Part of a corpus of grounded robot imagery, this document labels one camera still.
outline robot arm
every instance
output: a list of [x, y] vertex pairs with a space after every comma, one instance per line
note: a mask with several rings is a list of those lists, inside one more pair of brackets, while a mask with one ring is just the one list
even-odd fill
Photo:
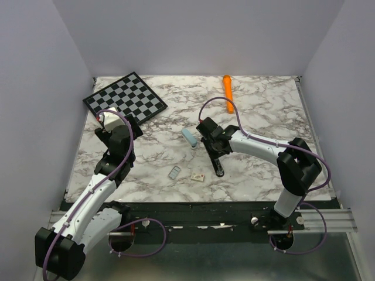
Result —
[[[197, 126], [197, 130], [203, 136], [202, 142], [213, 164], [219, 163], [220, 156], [238, 152], [259, 157], [279, 168], [285, 188], [275, 203], [271, 215], [277, 217], [277, 221], [281, 224], [285, 223], [286, 219], [293, 213], [308, 188], [322, 171], [318, 161], [311, 155], [296, 149], [276, 147], [248, 138], [237, 126], [229, 125], [226, 129], [223, 129], [207, 117]], [[291, 144], [310, 150], [306, 142], [299, 138], [295, 138], [291, 142], [268, 139], [262, 136], [256, 136], [256, 138], [278, 144]]]
[[[131, 147], [131, 134], [114, 114], [106, 113], [104, 118], [104, 129], [96, 129], [95, 134], [108, 150], [96, 165], [95, 174], [64, 217], [51, 229], [41, 228], [35, 235], [36, 265], [43, 267], [47, 257], [47, 270], [67, 280], [72, 280], [79, 273], [86, 253], [108, 232], [118, 227], [124, 218], [122, 211], [113, 208], [105, 208], [95, 216], [105, 200], [125, 179], [135, 161], [132, 149], [126, 162], [118, 168]], [[134, 118], [129, 115], [126, 119], [131, 124], [133, 138], [141, 136], [143, 133]]]

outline checkered board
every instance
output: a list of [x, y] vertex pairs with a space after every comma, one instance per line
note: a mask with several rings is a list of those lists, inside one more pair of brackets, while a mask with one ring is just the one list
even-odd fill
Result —
[[167, 108], [165, 102], [135, 72], [85, 98], [83, 102], [95, 116], [99, 110], [110, 107], [116, 107], [123, 116], [132, 113], [138, 125]]

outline gray wall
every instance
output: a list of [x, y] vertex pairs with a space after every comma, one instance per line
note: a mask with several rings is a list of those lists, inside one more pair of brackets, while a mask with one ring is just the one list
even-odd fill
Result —
[[343, 0], [54, 0], [91, 73], [301, 75]]
[[353, 210], [369, 265], [375, 265], [374, 15], [375, 1], [346, 0], [302, 78], [335, 190]]
[[91, 75], [50, 0], [0, 2], [0, 279], [32, 280], [61, 202]]

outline white marble countertop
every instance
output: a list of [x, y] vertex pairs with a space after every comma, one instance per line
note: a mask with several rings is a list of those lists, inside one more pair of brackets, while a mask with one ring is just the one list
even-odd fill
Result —
[[[135, 141], [134, 168], [107, 201], [193, 202], [193, 201], [271, 201], [283, 189], [276, 166], [256, 157], [231, 153], [220, 158], [224, 177], [217, 177], [204, 146], [192, 150], [180, 133], [188, 128], [200, 135], [198, 112], [209, 98], [224, 96], [222, 77], [141, 76], [168, 104], [168, 108], [141, 125], [144, 135]], [[95, 91], [120, 79], [99, 77]], [[295, 81], [292, 77], [232, 77], [233, 100], [246, 130], [274, 139], [306, 140], [315, 151]], [[237, 125], [234, 114], [227, 113], [225, 101], [213, 101], [202, 119], [211, 117], [225, 128]], [[98, 123], [88, 113], [79, 152], [74, 164], [66, 199], [74, 202], [86, 188], [105, 146], [97, 139]], [[174, 165], [182, 170], [175, 180], [167, 177]], [[204, 182], [191, 181], [193, 172], [203, 173]], [[321, 173], [317, 184], [324, 181]], [[327, 189], [315, 191], [307, 200], [330, 200]]]

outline orange flashlight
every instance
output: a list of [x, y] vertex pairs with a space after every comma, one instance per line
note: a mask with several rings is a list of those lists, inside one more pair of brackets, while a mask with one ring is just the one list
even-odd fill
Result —
[[[226, 98], [233, 101], [231, 82], [232, 82], [232, 79], [230, 78], [229, 75], [223, 76], [223, 85], [224, 85], [224, 90], [225, 90], [225, 96], [226, 96]], [[227, 108], [228, 108], [229, 114], [232, 114], [234, 112], [234, 108], [233, 108], [232, 104], [228, 101], [227, 101]]]

